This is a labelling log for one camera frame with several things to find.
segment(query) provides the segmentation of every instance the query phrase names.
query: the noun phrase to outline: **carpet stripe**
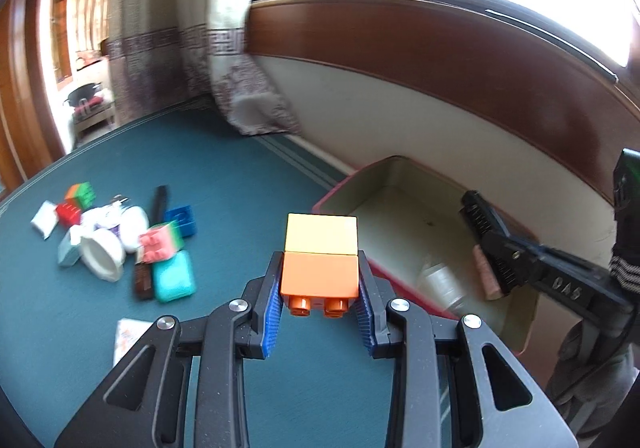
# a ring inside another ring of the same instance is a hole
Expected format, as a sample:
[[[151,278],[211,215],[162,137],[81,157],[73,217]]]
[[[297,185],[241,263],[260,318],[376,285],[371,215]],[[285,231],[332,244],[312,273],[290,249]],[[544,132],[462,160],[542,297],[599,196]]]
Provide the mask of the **carpet stripe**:
[[[322,179],[324,179],[332,187],[334,187],[335,185],[338,184],[338,181],[336,181],[334,178],[332,178],[329,174],[327,174],[326,172],[320,170],[318,167],[316,167],[316,165],[313,165],[313,164],[309,163],[302,156],[300,156],[299,154],[296,154],[295,151],[293,151],[292,149],[289,149],[283,143],[281,143],[281,142],[277,141],[276,139],[274,139],[273,136],[261,136],[261,139],[264,139],[265,141],[268,141],[271,145],[276,147],[280,152],[282,152],[283,154],[288,155],[291,159],[293,159],[294,161],[300,163],[301,165],[303,165],[303,167],[305,167],[308,170],[312,171],[318,177],[321,177]]]
[[[301,173],[306,175],[312,181],[315,181],[316,183],[318,183],[323,188],[327,190],[331,190],[334,187],[334,185],[327,183],[327,181],[325,181],[322,177],[317,176],[312,171],[305,168],[302,164],[298,163],[295,159],[293,159],[292,157],[289,157],[287,154],[284,154],[282,151],[280,151],[280,149],[277,149],[276,147],[274,147],[271,142],[267,141],[266,139],[260,136],[254,136],[254,139],[258,143],[263,145],[265,148],[273,152],[273,154],[277,155],[277,157],[286,161],[292,167],[295,167],[297,170],[299,170]]]

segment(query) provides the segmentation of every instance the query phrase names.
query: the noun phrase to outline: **teal sponge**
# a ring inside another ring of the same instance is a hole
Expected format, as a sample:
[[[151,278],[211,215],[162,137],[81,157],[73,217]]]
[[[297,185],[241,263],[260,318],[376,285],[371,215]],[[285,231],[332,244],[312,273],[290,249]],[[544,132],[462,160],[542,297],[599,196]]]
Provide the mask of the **teal sponge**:
[[[186,251],[178,251],[167,261],[153,263],[154,290],[161,302],[188,297],[196,291],[191,259]]]

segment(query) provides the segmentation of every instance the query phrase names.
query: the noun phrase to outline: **white bowl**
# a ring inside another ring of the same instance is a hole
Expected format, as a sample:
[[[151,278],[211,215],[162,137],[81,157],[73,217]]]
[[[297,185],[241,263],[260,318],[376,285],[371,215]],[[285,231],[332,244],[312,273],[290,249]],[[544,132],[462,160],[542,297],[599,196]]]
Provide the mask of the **white bowl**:
[[[104,228],[90,232],[80,239],[80,255],[87,268],[104,281],[116,282],[122,276],[124,248],[113,232]]]
[[[149,229],[149,219],[140,206],[132,206],[120,216],[120,240],[127,253],[135,253],[140,247],[140,235]]]

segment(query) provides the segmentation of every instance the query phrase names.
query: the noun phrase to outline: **blue gripper pad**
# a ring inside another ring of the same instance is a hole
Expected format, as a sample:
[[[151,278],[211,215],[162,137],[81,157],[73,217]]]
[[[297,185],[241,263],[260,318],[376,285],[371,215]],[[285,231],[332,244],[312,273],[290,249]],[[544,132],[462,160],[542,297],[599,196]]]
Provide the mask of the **blue gripper pad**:
[[[362,343],[364,344],[369,355],[373,355],[373,347],[376,344],[376,338],[373,334],[373,313],[371,311],[371,303],[366,291],[362,286],[362,280],[358,281],[358,287],[360,288],[360,295],[358,299],[353,303],[356,311],[356,317],[358,318],[358,330],[360,336],[362,336]]]
[[[280,327],[280,316],[282,315],[282,297],[280,295],[280,281],[271,286],[269,300],[264,312],[264,341],[262,343],[262,353],[266,358],[271,354],[271,349],[276,344],[276,336]]]

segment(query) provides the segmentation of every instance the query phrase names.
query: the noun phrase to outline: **teal carpet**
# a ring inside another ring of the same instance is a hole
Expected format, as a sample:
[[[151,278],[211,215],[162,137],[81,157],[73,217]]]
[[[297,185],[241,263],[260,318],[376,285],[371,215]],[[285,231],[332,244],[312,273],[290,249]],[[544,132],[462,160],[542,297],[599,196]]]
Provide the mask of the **teal carpet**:
[[[192,103],[82,147],[0,205],[0,384],[44,446],[110,370],[119,319],[187,320],[239,297],[282,249],[287,213],[308,212],[341,178],[283,136],[241,138]],[[100,203],[122,193],[149,207],[154,188],[168,184],[170,205],[191,204],[198,234],[186,249],[197,293],[136,301],[131,258],[116,284],[81,263],[59,268],[64,230],[43,241],[30,220],[82,181]],[[384,446],[391,382],[392,362],[367,356],[353,317],[285,312],[271,358],[245,362],[252,447]],[[188,414],[192,422],[192,407]]]

